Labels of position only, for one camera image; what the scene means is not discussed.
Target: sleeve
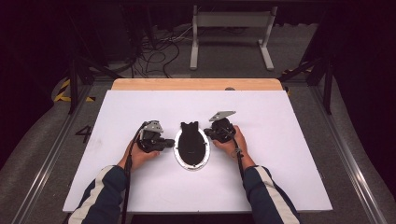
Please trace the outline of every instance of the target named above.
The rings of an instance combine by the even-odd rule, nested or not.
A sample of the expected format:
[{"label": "sleeve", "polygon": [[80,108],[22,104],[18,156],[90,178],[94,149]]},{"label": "sleeve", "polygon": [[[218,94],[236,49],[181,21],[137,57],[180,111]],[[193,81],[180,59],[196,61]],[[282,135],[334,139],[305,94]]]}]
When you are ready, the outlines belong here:
[{"label": "sleeve", "polygon": [[126,176],[119,166],[107,166],[85,189],[69,223],[117,223]]},{"label": "sleeve", "polygon": [[244,188],[256,224],[302,223],[288,195],[273,181],[268,169],[248,167]]}]

